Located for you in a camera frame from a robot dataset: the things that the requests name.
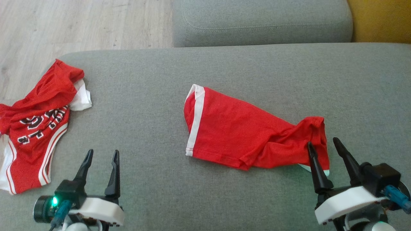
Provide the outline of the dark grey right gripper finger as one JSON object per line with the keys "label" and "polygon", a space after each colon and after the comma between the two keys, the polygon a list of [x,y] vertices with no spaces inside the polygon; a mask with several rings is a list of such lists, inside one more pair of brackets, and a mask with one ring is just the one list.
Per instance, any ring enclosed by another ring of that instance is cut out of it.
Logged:
{"label": "dark grey right gripper finger", "polygon": [[362,175],[360,173],[360,165],[351,155],[348,149],[345,148],[344,144],[338,137],[333,137],[333,143],[338,155],[343,159],[345,168],[350,177],[350,185],[352,187],[362,186]]}
{"label": "dark grey right gripper finger", "polygon": [[317,151],[311,142],[307,143],[307,149],[310,157],[310,169],[314,191],[317,194],[324,194],[325,192],[333,189],[334,185],[331,180],[327,178],[322,166],[320,165]]}

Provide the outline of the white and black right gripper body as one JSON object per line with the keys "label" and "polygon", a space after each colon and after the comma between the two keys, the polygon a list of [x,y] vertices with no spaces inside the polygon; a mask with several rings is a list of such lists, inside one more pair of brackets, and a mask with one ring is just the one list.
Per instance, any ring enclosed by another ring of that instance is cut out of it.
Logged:
{"label": "white and black right gripper body", "polygon": [[386,200],[386,196],[376,197],[363,186],[354,187],[326,199],[315,209],[315,216],[318,224],[322,225],[330,219],[336,219],[382,200]]}

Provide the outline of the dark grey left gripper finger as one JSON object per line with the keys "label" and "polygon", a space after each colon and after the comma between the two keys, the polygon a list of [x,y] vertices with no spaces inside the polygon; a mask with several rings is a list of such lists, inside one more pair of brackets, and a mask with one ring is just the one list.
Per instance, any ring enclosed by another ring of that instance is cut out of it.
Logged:
{"label": "dark grey left gripper finger", "polygon": [[105,196],[108,198],[119,198],[121,196],[120,185],[120,165],[119,165],[119,151],[115,150],[112,158],[112,172],[108,185],[105,189]]}
{"label": "dark grey left gripper finger", "polygon": [[88,170],[91,166],[92,163],[92,159],[93,159],[93,149],[90,149],[85,158],[84,161],[82,162],[82,164],[80,165],[80,168],[77,171],[77,174],[74,178],[74,181],[79,182],[79,183],[86,183],[86,178],[88,175]]}

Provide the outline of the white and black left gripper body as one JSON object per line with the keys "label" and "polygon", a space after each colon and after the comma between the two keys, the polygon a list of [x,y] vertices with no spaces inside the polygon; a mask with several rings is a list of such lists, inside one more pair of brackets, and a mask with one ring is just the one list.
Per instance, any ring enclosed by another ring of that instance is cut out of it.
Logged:
{"label": "white and black left gripper body", "polygon": [[37,199],[33,219],[51,227],[121,227],[125,223],[125,213],[116,200],[56,193]]}

